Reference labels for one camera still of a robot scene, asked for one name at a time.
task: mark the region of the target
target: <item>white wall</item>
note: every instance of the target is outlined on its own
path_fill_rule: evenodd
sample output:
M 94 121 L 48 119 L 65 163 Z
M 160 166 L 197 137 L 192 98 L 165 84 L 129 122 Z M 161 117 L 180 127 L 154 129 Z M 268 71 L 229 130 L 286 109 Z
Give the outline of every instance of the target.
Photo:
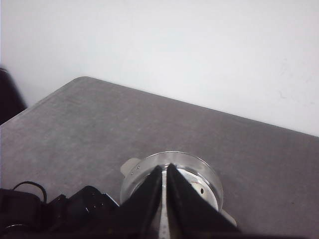
M 92 76 L 319 135 L 318 0 L 2 0 L 28 105 Z

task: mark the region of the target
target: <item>gray tabletop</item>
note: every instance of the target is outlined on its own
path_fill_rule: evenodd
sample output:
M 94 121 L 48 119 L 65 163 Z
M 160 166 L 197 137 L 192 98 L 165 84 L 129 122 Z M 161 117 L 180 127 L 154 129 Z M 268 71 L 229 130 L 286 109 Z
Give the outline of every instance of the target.
M 127 159 L 185 151 L 217 171 L 243 231 L 319 237 L 317 137 L 89 77 L 0 130 L 3 188 L 32 180 L 50 200 L 92 185 L 119 201 Z

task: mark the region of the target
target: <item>black cable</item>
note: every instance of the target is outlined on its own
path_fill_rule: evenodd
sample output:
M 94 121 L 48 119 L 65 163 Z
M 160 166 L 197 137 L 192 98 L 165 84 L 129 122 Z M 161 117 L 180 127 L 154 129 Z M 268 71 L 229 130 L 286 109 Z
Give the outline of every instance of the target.
M 31 184 L 31 185 L 34 185 L 34 186 L 38 187 L 39 189 L 41 189 L 42 194 L 43 194 L 43 202 L 46 203 L 46 198 L 47 198 L 47 196 L 46 196 L 46 190 L 45 190 L 40 184 L 34 183 L 34 182 L 32 182 L 32 181 L 24 181 L 24 182 L 21 182 L 21 183 L 18 183 L 17 185 L 15 185 L 15 187 L 13 188 L 13 190 L 16 189 L 18 186 L 20 186 L 20 185 L 22 185 L 22 184 Z

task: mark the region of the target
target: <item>gray table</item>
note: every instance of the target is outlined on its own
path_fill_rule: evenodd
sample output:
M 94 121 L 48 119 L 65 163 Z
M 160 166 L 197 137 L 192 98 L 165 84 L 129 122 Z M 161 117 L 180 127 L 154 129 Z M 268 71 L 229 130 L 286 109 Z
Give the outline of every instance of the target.
M 1 186 L 32 180 L 53 199 L 90 184 L 119 201 L 119 167 L 167 150 L 217 171 L 242 230 L 319 237 L 319 138 L 89 77 L 1 126 Z

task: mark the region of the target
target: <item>black object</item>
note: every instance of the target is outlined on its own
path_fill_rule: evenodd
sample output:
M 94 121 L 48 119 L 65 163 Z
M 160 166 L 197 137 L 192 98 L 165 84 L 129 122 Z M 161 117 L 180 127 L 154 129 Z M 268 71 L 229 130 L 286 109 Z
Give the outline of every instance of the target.
M 9 73 L 0 68 L 0 124 L 26 109 Z
M 157 166 L 120 207 L 91 186 L 69 199 L 60 195 L 49 204 L 29 193 L 0 189 L 0 234 L 7 239 L 157 238 L 150 225 L 160 205 L 161 171 Z M 296 238 L 241 233 L 172 164 L 167 169 L 167 206 L 171 238 Z

